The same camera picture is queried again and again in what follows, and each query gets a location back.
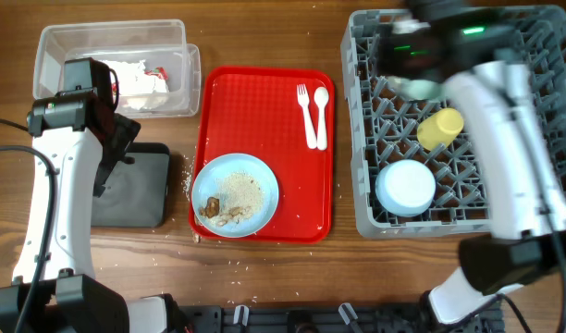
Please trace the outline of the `mint green bowl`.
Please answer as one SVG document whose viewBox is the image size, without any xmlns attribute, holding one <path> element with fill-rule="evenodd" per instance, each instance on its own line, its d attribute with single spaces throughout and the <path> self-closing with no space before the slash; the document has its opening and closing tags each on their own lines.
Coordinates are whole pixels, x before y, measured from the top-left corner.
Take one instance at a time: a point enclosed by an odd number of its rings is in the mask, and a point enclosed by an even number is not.
<svg viewBox="0 0 566 333">
<path fill-rule="evenodd" d="M 443 86 L 430 80 L 409 80 L 387 76 L 388 86 L 407 102 L 439 101 L 445 97 Z"/>
</svg>

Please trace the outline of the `white napkin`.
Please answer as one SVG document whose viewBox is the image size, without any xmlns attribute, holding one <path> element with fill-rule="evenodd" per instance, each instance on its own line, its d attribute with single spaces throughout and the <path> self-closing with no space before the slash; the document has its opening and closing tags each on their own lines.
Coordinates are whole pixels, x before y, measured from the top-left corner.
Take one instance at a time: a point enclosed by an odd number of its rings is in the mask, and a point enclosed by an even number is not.
<svg viewBox="0 0 566 333">
<path fill-rule="evenodd" d="M 168 75 L 162 67 L 148 69 L 143 60 L 103 60 L 103 63 L 117 74 L 111 75 L 111 83 L 113 95 L 118 95 L 120 108 L 151 110 L 168 101 Z"/>
</svg>

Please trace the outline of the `yellow plastic cup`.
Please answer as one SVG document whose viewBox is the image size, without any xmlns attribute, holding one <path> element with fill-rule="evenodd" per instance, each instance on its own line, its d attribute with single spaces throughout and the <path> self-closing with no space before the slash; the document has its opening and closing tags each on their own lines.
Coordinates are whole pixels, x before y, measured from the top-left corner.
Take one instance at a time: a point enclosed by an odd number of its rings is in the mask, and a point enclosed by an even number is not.
<svg viewBox="0 0 566 333">
<path fill-rule="evenodd" d="M 459 111 L 443 108 L 419 124 L 417 140 L 428 151 L 433 151 L 440 144 L 448 147 L 463 127 L 464 118 Z"/>
</svg>

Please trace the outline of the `white plastic spoon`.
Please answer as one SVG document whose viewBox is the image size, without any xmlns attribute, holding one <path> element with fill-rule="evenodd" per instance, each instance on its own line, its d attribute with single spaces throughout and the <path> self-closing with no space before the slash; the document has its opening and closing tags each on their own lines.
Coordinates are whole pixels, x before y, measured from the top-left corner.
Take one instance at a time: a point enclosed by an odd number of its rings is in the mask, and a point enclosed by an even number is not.
<svg viewBox="0 0 566 333">
<path fill-rule="evenodd" d="M 326 87 L 318 87 L 314 92 L 314 102 L 318 108 L 316 147 L 320 151 L 325 151 L 327 148 L 326 106 L 328 101 L 329 93 Z"/>
</svg>

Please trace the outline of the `brown food scrap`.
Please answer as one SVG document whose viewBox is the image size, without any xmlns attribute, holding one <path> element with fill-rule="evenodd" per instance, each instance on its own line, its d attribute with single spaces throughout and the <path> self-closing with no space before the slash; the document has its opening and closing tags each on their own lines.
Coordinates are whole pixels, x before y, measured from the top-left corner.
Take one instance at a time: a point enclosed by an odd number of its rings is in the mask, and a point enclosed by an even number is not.
<svg viewBox="0 0 566 333">
<path fill-rule="evenodd" d="M 200 215 L 206 218 L 213 218 L 219 215 L 220 201 L 216 197 L 209 197 L 205 206 L 199 209 Z"/>
</svg>

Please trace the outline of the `light blue plate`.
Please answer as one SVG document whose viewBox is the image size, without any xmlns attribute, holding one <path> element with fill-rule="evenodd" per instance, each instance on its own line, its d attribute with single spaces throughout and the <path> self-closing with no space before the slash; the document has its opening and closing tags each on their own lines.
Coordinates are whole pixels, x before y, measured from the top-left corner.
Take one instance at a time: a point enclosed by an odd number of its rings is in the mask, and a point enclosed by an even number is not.
<svg viewBox="0 0 566 333">
<path fill-rule="evenodd" d="M 219 215 L 199 209 L 209 197 L 220 201 Z M 251 236 L 273 218 L 279 202 L 277 178 L 262 160 L 249 154 L 224 154 L 200 170 L 191 190 L 192 224 L 224 238 Z"/>
</svg>

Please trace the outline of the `light blue bowl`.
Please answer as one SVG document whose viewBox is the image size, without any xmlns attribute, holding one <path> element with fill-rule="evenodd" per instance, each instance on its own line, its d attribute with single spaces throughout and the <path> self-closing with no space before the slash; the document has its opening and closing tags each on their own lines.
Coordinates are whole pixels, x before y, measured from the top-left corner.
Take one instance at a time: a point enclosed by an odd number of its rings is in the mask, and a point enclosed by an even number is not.
<svg viewBox="0 0 566 333">
<path fill-rule="evenodd" d="M 430 169 L 416 160 L 401 160 L 385 166 L 375 180 L 375 195 L 391 214 L 413 217 L 433 202 L 436 180 Z"/>
</svg>

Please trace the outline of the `white plastic fork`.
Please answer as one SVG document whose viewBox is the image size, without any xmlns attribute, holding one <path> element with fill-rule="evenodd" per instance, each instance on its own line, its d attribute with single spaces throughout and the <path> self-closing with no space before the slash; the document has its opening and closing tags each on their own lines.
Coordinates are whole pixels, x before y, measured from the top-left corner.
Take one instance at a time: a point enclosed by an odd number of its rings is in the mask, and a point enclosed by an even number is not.
<svg viewBox="0 0 566 333">
<path fill-rule="evenodd" d="M 298 99 L 298 104 L 302 109 L 307 146 L 309 149 L 315 149 L 317 145 L 317 139 L 309 110 L 310 97 L 307 88 L 304 84 L 299 84 L 297 86 L 297 99 Z"/>
</svg>

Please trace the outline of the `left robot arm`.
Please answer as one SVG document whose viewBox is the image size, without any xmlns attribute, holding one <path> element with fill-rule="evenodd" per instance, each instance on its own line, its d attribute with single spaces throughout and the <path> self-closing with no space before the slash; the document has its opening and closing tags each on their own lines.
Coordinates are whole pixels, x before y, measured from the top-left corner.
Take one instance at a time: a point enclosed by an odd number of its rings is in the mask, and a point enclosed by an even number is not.
<svg viewBox="0 0 566 333">
<path fill-rule="evenodd" d="M 140 124 L 117 112 L 117 73 L 92 58 L 64 65 L 63 88 L 37 100 L 25 130 L 34 184 L 11 284 L 0 288 L 4 332 L 190 332 L 167 293 L 125 300 L 98 282 L 96 219 L 162 218 L 170 152 L 138 142 Z"/>
</svg>

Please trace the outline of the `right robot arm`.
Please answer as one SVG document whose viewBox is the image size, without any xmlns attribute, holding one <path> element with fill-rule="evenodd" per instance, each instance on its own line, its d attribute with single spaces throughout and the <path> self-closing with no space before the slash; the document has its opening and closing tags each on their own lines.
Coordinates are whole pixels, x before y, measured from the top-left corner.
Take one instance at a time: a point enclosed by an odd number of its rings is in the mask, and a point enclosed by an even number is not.
<svg viewBox="0 0 566 333">
<path fill-rule="evenodd" d="M 411 1 L 410 16 L 381 36 L 377 71 L 395 91 L 427 98 L 425 84 L 465 120 L 489 202 L 485 236 L 463 240 L 459 267 L 426 292 L 432 332 L 460 327 L 509 293 L 559 274 L 558 331 L 566 329 L 566 198 L 536 117 L 530 70 L 514 28 L 494 7 Z"/>
</svg>

